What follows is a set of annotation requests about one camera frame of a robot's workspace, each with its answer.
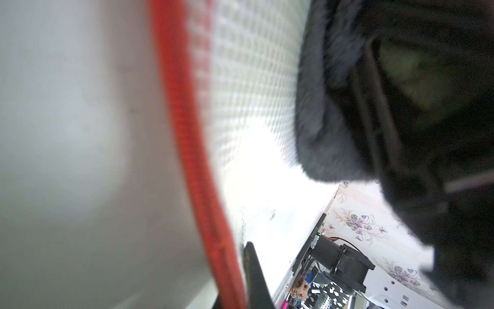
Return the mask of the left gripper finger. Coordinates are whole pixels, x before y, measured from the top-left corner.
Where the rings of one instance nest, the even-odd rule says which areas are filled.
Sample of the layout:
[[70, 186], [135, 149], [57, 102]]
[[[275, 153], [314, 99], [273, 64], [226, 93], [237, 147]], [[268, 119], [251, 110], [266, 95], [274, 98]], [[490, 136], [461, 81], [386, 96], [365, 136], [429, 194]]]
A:
[[246, 278], [246, 299], [250, 309], [275, 309], [264, 274], [252, 242], [243, 250], [243, 269]]

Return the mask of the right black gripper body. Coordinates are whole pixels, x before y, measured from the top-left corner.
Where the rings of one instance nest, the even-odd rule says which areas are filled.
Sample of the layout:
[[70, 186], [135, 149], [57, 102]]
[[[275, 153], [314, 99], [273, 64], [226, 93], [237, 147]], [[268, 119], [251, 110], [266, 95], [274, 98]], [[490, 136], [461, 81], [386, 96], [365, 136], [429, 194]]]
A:
[[375, 36], [362, 120], [384, 195], [456, 305], [493, 307], [493, 52]]

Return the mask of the dark grey green cloth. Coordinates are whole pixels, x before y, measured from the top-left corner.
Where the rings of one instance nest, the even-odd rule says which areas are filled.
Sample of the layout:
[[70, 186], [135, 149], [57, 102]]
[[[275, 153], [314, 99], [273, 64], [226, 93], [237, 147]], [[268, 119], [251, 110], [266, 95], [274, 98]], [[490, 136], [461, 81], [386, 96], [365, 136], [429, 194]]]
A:
[[313, 1], [295, 103], [297, 154], [310, 178], [378, 178], [362, 120], [362, 58], [375, 36], [493, 52], [492, 1]]

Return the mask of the mesh document bag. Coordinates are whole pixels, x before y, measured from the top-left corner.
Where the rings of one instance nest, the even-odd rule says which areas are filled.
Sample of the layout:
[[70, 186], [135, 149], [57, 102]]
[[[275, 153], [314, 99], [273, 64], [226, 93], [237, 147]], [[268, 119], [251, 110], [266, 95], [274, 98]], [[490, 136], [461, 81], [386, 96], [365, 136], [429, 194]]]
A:
[[275, 308], [337, 184], [297, 158], [309, 1], [150, 1], [163, 90], [220, 308], [248, 308], [252, 242]]

